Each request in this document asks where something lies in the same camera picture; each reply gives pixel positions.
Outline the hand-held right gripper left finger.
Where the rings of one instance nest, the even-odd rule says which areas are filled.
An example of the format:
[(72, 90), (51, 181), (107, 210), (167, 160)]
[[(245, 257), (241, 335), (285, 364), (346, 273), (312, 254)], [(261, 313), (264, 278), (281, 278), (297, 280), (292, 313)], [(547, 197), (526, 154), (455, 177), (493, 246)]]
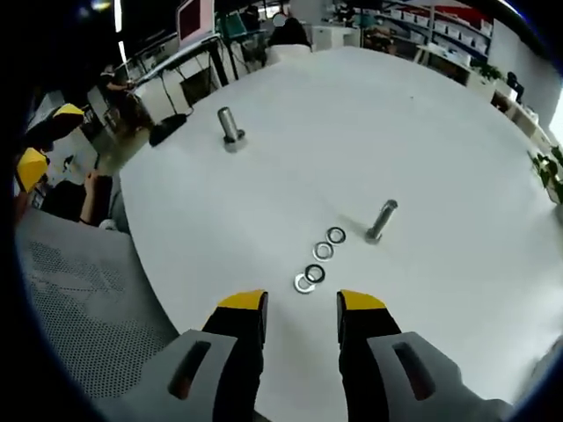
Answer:
[(174, 339), (124, 395), (96, 403), (105, 421), (252, 421), (263, 372), (268, 293), (220, 301), (200, 330)]

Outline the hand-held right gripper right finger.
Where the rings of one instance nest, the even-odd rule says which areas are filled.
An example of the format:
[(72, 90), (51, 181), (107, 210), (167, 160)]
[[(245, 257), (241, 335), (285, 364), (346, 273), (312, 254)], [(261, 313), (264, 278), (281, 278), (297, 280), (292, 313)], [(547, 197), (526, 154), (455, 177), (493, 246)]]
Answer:
[(351, 421), (504, 421), (512, 407), (469, 389), (459, 366), (403, 332), (376, 297), (337, 294), (339, 370)]

